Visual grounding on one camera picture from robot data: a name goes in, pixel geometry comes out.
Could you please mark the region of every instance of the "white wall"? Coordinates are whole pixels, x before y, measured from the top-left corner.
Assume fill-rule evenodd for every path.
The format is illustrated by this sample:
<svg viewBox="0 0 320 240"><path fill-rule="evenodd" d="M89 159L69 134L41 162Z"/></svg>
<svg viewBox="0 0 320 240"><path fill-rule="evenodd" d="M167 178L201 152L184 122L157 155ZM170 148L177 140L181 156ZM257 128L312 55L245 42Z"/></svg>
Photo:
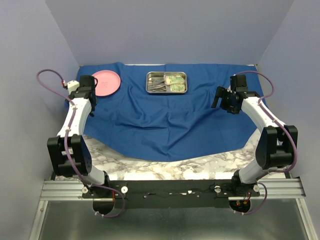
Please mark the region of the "white wall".
<svg viewBox="0 0 320 240"><path fill-rule="evenodd" d="M298 128L298 163L306 203L320 236L320 1L295 0L259 63L275 84L267 103Z"/></svg>
<svg viewBox="0 0 320 240"><path fill-rule="evenodd" d="M255 64L293 0L46 0L80 65Z"/></svg>
<svg viewBox="0 0 320 240"><path fill-rule="evenodd" d="M52 171L47 139L65 116L63 100L35 75L52 68L70 80L78 65L43 0L1 0L0 33L0 238L25 240ZM42 77L60 88L53 74Z"/></svg>

